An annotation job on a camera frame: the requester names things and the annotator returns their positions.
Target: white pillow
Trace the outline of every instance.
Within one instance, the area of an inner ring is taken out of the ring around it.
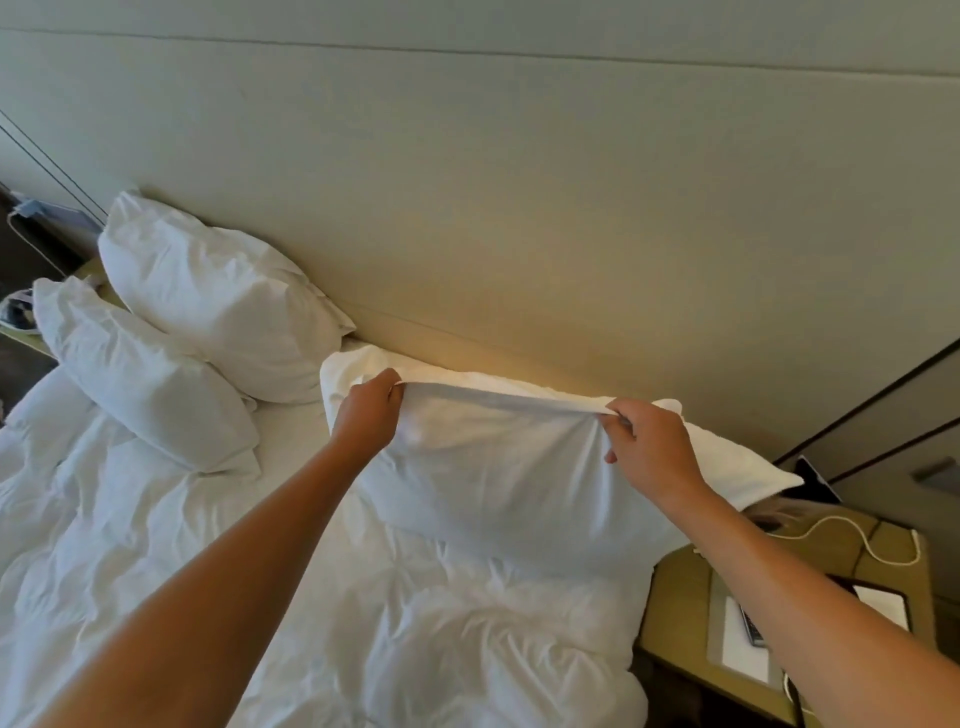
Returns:
[[[431,367],[376,347],[321,369],[330,426],[351,385],[394,367],[407,385],[394,441],[358,478],[385,522],[536,573],[642,573],[687,543],[603,462],[610,446],[586,398]],[[657,402],[674,411],[674,400]],[[742,509],[801,480],[687,425],[704,478]]]
[[[78,387],[133,434],[201,473],[256,470],[240,394],[189,345],[85,283],[34,283],[37,327]]]
[[[208,228],[127,192],[98,245],[127,307],[193,344],[241,392],[321,398],[320,365],[355,326],[292,260],[244,232]]]

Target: white bedding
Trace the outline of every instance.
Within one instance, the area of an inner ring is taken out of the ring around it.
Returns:
[[[263,474],[192,474],[55,370],[0,430],[0,726],[27,725],[123,616],[325,440],[254,414]],[[651,572],[535,579],[348,493],[231,726],[642,725],[627,672]]]

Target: person's right hand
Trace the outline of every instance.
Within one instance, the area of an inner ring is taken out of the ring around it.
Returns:
[[[618,463],[634,488],[662,505],[708,487],[680,415],[640,400],[607,406],[620,417],[597,416],[611,441],[606,460]]]

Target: white cable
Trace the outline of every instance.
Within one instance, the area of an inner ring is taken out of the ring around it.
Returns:
[[[770,533],[767,535],[773,536],[775,539],[785,539],[786,541],[800,541],[801,539],[805,539],[807,536],[813,533],[814,529],[816,529],[818,525],[827,521],[846,521],[851,526],[853,526],[857,530],[857,532],[860,534],[860,538],[863,539],[863,545],[867,548],[867,553],[869,553],[871,556],[877,559],[878,562],[880,562],[881,564],[886,564],[888,567],[912,567],[914,564],[920,561],[920,555],[921,555],[920,537],[917,535],[917,531],[915,531],[913,528],[910,529],[910,536],[913,538],[913,547],[916,555],[910,561],[887,561],[886,559],[881,559],[879,556],[877,556],[874,553],[874,550],[870,548],[870,539],[867,538],[867,534],[865,534],[863,532],[863,529],[860,528],[859,523],[857,523],[856,521],[853,521],[852,519],[847,518],[846,516],[823,516],[819,521],[811,525],[806,530],[806,532],[801,536],[781,536],[778,533]]]
[[[33,248],[40,257],[42,257],[44,260],[50,263],[50,265],[52,265],[54,268],[56,268],[57,272],[61,276],[64,276],[64,277],[68,276],[69,274],[66,271],[64,271],[59,265],[57,265],[57,263],[55,263],[53,260],[47,257],[46,253],[43,252],[40,248],[38,248],[36,245],[34,245],[33,241],[28,240],[26,235],[24,235],[22,232],[20,232],[17,228],[13,226],[13,216],[16,214],[17,214],[16,210],[13,210],[9,215],[7,215],[7,227],[10,228],[13,232],[15,232],[18,238],[20,238],[23,242],[25,242],[27,245]]]
[[[785,672],[783,674],[783,694],[786,695],[786,699],[790,701],[790,705],[793,705],[793,698],[790,697],[790,690],[786,687],[786,681],[789,679],[790,679],[789,675],[787,675]],[[814,716],[814,717],[817,716],[817,714],[811,711],[809,708],[805,708],[803,703],[801,703],[800,709],[804,711],[804,713],[806,713],[808,716]]]

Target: nightstand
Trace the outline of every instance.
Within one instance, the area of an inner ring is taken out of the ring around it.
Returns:
[[[857,522],[868,534],[876,525],[872,516],[848,508],[838,507],[834,512]],[[791,524],[782,533],[800,535],[817,520]],[[931,649],[937,648],[924,538],[920,539],[920,561],[909,567],[887,566],[869,554],[859,558],[863,542],[856,530],[844,522],[825,522],[802,541],[777,543],[824,573],[854,577],[902,592],[907,599],[914,636]],[[878,555],[892,561],[909,561],[914,556],[910,531],[889,522],[876,527],[870,545]],[[696,683],[792,725],[793,710],[782,690],[766,687],[708,660],[711,573],[707,560],[695,553],[693,546],[666,556],[654,572],[637,646],[657,662]],[[815,717],[807,716],[807,725],[820,723]]]

